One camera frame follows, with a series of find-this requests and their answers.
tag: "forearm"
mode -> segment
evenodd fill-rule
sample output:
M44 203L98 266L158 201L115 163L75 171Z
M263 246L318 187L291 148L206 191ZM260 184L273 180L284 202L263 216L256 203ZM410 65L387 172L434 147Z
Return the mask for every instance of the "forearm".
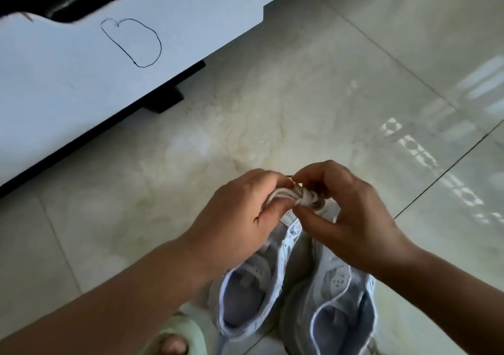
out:
M504 293L419 248L381 280L471 354L504 347Z
M211 275L180 240L0 342L0 353L134 355Z

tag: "bundled shoelace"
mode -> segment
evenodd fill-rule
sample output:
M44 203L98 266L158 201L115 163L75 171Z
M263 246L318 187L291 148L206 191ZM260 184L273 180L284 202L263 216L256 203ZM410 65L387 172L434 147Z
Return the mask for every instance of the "bundled shoelace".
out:
M295 184L292 189L286 187L275 189L268 196L265 205L268 205L274 198L289 198L294 200L294 205L306 206L307 208L312 208L314 211L321 210L326 204L323 197L299 184Z

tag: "foot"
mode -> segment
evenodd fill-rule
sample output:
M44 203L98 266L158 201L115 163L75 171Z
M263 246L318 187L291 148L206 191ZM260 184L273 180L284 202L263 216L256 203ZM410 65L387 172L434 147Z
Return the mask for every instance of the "foot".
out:
M176 334L168 334L161 338L155 348L153 355L187 355L189 352L186 340Z

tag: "tiled floor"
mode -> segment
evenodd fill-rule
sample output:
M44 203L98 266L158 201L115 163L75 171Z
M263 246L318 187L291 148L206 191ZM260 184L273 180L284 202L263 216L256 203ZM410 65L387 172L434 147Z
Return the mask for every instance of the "tiled floor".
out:
M182 83L185 101L137 112L0 200L0 336L177 237L231 178L329 158L374 184L413 241L504 289L503 11L504 0L269 4ZM204 296L182 310L212 346ZM386 286L376 301L380 352L461 353ZM230 353L283 354L275 331L261 340L274 324Z

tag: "black line drawing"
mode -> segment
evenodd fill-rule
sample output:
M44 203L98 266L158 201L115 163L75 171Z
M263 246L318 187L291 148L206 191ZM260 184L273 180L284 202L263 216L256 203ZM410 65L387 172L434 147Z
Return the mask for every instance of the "black line drawing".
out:
M114 23L115 23L115 25L116 25L116 27L117 27L117 28L119 28L119 25L120 25L122 22L124 22L125 20L133 20L134 22L140 23L140 24L141 24L142 26L144 26L146 29L151 30L151 31L152 31L152 32L156 35L156 38L157 38L157 40L158 40L158 42L159 42L159 54L158 54L158 56L157 56L156 60L154 60L154 61L153 61L152 63L150 63L149 65L138 65L138 64L137 64L137 62L135 62L135 60L131 57L131 55L129 55L129 53L128 53L128 52L126 52L126 50L125 50L123 47L121 47L121 46L119 45L119 43L117 43L115 40L113 40L113 39L110 37L110 35L109 35L109 34L107 34L107 32L104 30L104 28L103 28L103 24L104 24L106 21L108 21L108 20L112 20L112 21L114 21ZM104 20L102 20L102 21L101 21L101 23L100 23L100 28L101 28L101 30L105 33L105 35L107 36L107 38L108 38L108 39L110 39L112 42L114 42L114 43L116 44L116 46L117 46L117 47L119 47L121 50L123 50L123 52L124 52L124 53L125 53L125 54L126 54L126 55L130 58L130 59L131 59L131 61L132 61L132 62L133 62L133 63L134 63L137 67L139 67L139 68L145 68L145 67L149 67L149 66L153 65L155 62L157 62L157 60L158 60L158 59L159 59L159 57L161 56L161 51L163 50L163 45L161 44L161 40L159 39L159 36L158 36L157 32L155 32L155 31L154 31L153 29L151 29L150 27L147 27L146 25L144 25L144 24L143 24L141 21L139 21L139 20L136 20L136 19L133 19L133 18L125 18L125 19L121 19L120 21L116 21L115 19L112 19L112 18L107 18L107 19L104 19Z

